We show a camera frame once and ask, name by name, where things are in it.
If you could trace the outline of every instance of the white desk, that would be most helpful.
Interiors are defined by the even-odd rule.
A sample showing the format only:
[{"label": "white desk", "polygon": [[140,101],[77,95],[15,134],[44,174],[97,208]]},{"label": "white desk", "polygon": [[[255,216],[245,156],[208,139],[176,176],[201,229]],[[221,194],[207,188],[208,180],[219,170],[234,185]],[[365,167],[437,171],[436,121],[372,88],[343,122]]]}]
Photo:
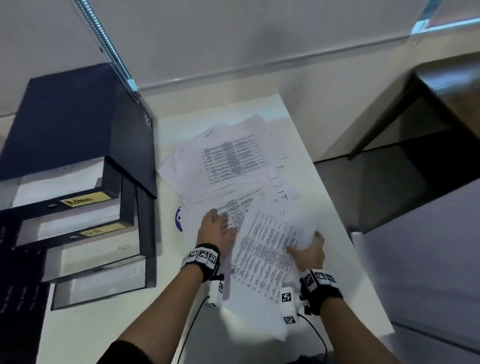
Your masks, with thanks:
[{"label": "white desk", "polygon": [[[214,123],[236,124],[255,113],[282,131],[288,159],[280,177],[300,192],[298,203],[318,222],[324,235],[325,269],[330,271],[346,301],[377,337],[393,333],[365,270],[340,218],[307,154],[279,95],[159,120],[155,125],[157,163],[181,141],[189,140]],[[175,226],[178,197],[159,179],[161,247],[157,259],[157,286],[112,299],[65,310],[50,311],[50,290],[37,364],[95,363],[108,345],[163,291],[179,270],[189,244]],[[310,320],[331,348],[321,321]],[[285,343],[257,332],[228,311],[202,309],[183,354],[185,363],[287,363],[299,355],[323,351],[318,337],[305,322],[291,329]]]}]

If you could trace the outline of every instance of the table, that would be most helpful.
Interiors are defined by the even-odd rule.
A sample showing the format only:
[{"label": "table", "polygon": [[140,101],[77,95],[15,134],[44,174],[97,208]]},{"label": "table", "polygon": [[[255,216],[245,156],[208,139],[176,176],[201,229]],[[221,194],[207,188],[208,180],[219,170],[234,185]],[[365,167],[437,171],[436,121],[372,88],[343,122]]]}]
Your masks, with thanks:
[{"label": "table", "polygon": [[403,92],[347,156],[352,160],[418,98],[466,137],[480,139],[480,52],[427,62],[411,71]]},{"label": "table", "polygon": [[[286,146],[288,159],[280,177],[290,181],[300,192],[298,203],[317,221],[319,230],[325,236],[325,269],[335,276],[346,301],[375,336],[393,333],[385,311],[279,95],[158,120],[154,125],[158,165],[177,143],[192,139],[214,123],[233,125],[257,112],[281,131],[283,140],[279,142]],[[47,310],[37,364],[95,363],[108,345],[177,274],[190,245],[174,222],[179,206],[177,195],[165,181],[160,178],[157,181],[158,240],[161,237],[157,258],[157,287],[65,310]],[[50,307],[52,292],[50,290],[47,307]],[[203,297],[204,292],[197,295],[194,311]],[[331,348],[320,319],[311,316],[311,321]],[[318,337],[305,322],[291,328],[287,341],[282,343],[254,330],[231,312],[202,309],[182,357],[184,363],[287,363],[301,354],[315,355],[322,351]]]}]

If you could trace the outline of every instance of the black cable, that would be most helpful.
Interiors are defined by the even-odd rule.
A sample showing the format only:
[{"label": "black cable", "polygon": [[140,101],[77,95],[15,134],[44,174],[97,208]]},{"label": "black cable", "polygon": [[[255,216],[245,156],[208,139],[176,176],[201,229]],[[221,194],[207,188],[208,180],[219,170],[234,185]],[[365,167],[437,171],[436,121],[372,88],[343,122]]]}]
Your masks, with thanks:
[{"label": "black cable", "polygon": [[327,345],[325,344],[325,341],[324,339],[322,339],[322,336],[320,336],[320,334],[318,333],[317,329],[315,328],[315,326],[312,325],[312,323],[307,320],[307,318],[304,316],[304,315],[300,315],[300,314],[297,314],[297,316],[300,316],[301,318],[303,318],[305,321],[308,322],[308,324],[315,330],[315,332],[317,333],[318,337],[320,338],[320,340],[322,341],[322,343],[324,344],[325,346],[325,356],[324,356],[324,362],[326,363],[327,362],[327,356],[328,356],[328,349],[327,349]]},{"label": "black cable", "polygon": [[192,330],[192,327],[193,327],[193,324],[195,323],[195,320],[197,319],[197,316],[200,312],[200,310],[202,309],[202,306],[204,305],[205,301],[207,298],[209,298],[210,296],[206,296],[204,298],[204,300],[202,301],[202,303],[200,304],[200,307],[198,307],[198,311],[197,313],[195,314],[195,317],[193,318],[193,321],[192,321],[192,324],[190,325],[190,328],[188,329],[188,332],[187,332],[187,336],[185,337],[185,341],[183,342],[183,345],[181,346],[181,350],[180,350],[180,355],[179,355],[179,359],[177,360],[177,364],[180,363],[180,358],[181,358],[181,354],[183,353],[183,348],[185,348],[185,344],[187,343],[187,339],[188,339],[188,336],[190,335],[190,331]]}]

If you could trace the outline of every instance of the wristband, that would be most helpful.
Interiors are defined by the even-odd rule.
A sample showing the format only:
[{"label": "wristband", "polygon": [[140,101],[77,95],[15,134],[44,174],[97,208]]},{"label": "wristband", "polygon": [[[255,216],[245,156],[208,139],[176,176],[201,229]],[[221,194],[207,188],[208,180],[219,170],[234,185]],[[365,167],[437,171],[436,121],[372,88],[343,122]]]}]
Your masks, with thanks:
[{"label": "wristband", "polygon": [[307,269],[302,273],[300,284],[300,293],[309,301],[314,315],[320,315],[320,308],[328,297],[343,298],[335,279],[322,269]]},{"label": "wristband", "polygon": [[180,269],[188,264],[198,265],[204,274],[203,282],[206,282],[218,272],[218,267],[220,267],[220,251],[213,244],[200,244],[187,254],[182,261]]}]

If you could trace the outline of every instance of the yellow sticky note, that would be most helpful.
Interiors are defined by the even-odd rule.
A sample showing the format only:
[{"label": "yellow sticky note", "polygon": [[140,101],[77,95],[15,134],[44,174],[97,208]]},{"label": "yellow sticky note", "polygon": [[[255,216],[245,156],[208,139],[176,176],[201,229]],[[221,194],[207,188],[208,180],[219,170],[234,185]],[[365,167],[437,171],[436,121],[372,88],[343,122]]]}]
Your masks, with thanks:
[{"label": "yellow sticky note", "polygon": [[116,222],[115,224],[105,225],[100,228],[82,231],[81,234],[85,236],[97,236],[100,234],[105,234],[106,232],[112,232],[123,228],[126,228],[126,226]]},{"label": "yellow sticky note", "polygon": [[104,192],[94,192],[92,194],[84,194],[82,196],[67,198],[65,200],[60,200],[60,201],[67,206],[78,207],[83,205],[89,205],[89,204],[92,204],[93,202],[107,201],[110,199],[111,197]]}]

